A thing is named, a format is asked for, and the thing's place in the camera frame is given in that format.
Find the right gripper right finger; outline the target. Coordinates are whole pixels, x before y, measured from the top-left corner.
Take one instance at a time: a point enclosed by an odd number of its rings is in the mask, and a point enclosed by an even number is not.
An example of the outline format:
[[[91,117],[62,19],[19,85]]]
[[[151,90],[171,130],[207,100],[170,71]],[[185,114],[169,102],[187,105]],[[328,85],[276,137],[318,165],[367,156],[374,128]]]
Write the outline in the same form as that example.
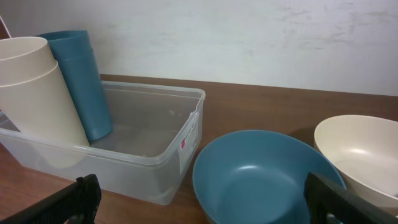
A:
[[[311,223],[329,223],[333,215],[343,224],[397,224],[395,216],[319,174],[308,173],[304,197]]]

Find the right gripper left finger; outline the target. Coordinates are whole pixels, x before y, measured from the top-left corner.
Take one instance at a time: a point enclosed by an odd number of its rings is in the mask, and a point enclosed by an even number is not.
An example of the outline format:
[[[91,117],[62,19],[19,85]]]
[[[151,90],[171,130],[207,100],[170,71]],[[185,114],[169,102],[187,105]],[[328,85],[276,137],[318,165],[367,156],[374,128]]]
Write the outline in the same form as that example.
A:
[[[94,174],[1,220],[1,224],[84,223],[94,224],[101,201],[101,188]]]

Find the cream bowl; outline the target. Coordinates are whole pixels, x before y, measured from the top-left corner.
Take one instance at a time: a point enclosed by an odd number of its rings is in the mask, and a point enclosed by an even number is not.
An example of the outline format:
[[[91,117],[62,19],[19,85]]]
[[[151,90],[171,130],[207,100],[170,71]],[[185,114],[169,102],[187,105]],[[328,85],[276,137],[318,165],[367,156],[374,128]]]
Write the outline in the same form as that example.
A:
[[[341,173],[347,189],[397,216],[397,122],[341,115],[320,122],[315,149]]]

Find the blue bowl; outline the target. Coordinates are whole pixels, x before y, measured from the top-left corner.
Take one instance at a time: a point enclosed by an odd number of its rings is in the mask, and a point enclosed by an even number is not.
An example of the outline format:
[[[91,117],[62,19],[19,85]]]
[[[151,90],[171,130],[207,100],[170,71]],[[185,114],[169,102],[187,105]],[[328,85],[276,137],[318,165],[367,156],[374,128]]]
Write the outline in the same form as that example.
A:
[[[207,144],[193,166],[195,195],[210,223],[310,223],[309,172],[345,186],[322,154],[285,134],[244,130]]]

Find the cream cup back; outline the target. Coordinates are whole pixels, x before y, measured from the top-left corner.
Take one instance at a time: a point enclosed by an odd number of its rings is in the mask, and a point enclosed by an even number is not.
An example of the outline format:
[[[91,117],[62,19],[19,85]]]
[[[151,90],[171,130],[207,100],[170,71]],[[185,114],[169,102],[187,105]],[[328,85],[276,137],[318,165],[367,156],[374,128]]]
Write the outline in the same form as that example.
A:
[[[89,146],[58,65],[37,78],[1,87],[1,110],[28,137]]]

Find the cream cup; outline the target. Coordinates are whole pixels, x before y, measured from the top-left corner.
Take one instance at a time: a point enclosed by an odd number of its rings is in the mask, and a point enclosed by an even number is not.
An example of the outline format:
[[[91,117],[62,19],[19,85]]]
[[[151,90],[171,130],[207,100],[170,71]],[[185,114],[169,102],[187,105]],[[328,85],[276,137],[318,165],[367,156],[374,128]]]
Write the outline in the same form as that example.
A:
[[[37,78],[56,65],[48,41],[42,37],[1,40],[1,85],[15,85]]]
[[[28,137],[89,146],[58,65],[37,78],[1,87],[1,110]]]

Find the blue cup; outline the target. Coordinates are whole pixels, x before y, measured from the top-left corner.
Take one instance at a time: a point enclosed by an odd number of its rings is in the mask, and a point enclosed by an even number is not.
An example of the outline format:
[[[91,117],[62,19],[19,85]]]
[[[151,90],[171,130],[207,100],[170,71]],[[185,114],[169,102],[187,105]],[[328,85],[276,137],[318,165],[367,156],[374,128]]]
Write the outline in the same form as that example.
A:
[[[77,57],[92,50],[86,30],[63,30],[37,35],[48,41],[56,60]]]
[[[113,123],[94,52],[62,60],[59,65],[88,140],[105,137]]]

